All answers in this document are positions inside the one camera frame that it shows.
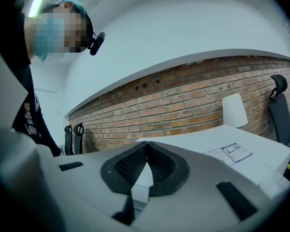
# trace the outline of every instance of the black t-shirt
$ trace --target black t-shirt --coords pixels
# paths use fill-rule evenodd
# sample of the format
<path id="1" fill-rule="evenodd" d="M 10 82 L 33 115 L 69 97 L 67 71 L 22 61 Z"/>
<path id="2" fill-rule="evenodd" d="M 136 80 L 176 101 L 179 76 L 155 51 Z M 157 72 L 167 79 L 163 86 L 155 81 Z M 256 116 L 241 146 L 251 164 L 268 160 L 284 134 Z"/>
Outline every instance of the black t-shirt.
<path id="1" fill-rule="evenodd" d="M 8 32 L 0 30 L 0 53 L 18 81 L 28 91 L 28 95 L 20 107 L 13 128 L 16 131 L 29 135 L 37 144 L 48 146 L 54 156 L 58 156 L 61 150 L 51 137 L 40 107 L 36 107 L 33 80 L 29 65 L 31 64 L 25 43 L 24 20 L 22 7 L 13 8 L 12 13 L 7 14 L 4 28 Z"/>

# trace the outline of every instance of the blue face mask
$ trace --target blue face mask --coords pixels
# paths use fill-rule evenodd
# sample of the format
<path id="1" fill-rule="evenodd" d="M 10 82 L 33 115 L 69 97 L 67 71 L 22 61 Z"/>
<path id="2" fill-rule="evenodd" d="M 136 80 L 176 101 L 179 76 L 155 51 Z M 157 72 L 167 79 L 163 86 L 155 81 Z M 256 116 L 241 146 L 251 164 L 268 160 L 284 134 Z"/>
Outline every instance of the blue face mask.
<path id="1" fill-rule="evenodd" d="M 64 52 L 65 21 L 55 17 L 55 14 L 47 14 L 47 18 L 42 18 L 36 25 L 33 52 L 42 62 L 49 54 Z"/>

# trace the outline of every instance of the curved white surface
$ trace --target curved white surface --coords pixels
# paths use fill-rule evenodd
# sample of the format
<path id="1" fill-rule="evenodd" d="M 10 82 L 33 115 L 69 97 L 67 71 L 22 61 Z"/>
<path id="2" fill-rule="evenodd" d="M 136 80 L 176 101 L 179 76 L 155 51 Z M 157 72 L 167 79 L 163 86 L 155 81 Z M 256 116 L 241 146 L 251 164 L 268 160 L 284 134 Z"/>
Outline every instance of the curved white surface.
<path id="1" fill-rule="evenodd" d="M 72 63 L 63 114 L 136 78 L 232 55 L 290 59 L 290 39 L 254 7 L 235 0 L 147 0 L 102 28 L 96 56 Z"/>

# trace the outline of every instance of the black slot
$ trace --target black slot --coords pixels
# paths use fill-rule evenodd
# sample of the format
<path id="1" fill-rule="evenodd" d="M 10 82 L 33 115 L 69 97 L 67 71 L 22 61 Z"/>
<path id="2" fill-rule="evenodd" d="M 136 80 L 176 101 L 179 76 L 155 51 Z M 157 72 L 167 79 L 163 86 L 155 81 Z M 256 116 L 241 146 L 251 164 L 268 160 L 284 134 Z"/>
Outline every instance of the black slot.
<path id="1" fill-rule="evenodd" d="M 220 182 L 216 186 L 241 220 L 258 211 L 231 182 Z"/>
<path id="2" fill-rule="evenodd" d="M 61 171 L 66 171 L 66 170 L 77 168 L 80 166 L 83 166 L 83 164 L 80 161 L 76 161 L 76 162 L 60 165 L 59 168 L 61 169 Z"/>

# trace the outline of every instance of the white wall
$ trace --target white wall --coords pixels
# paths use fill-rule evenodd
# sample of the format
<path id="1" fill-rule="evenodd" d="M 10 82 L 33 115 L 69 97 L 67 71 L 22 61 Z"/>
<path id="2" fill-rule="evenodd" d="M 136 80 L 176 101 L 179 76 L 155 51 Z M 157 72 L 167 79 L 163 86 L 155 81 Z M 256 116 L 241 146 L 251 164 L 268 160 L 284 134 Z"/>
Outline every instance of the white wall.
<path id="1" fill-rule="evenodd" d="M 235 0 L 148 0 L 102 28 L 96 56 L 86 50 L 69 68 L 63 112 L 141 76 L 228 55 L 290 59 L 282 38 L 254 7 Z"/>
<path id="2" fill-rule="evenodd" d="M 37 94 L 47 128 L 57 145 L 64 144 L 66 119 L 62 113 L 66 72 L 49 62 L 30 65 L 34 92 Z"/>

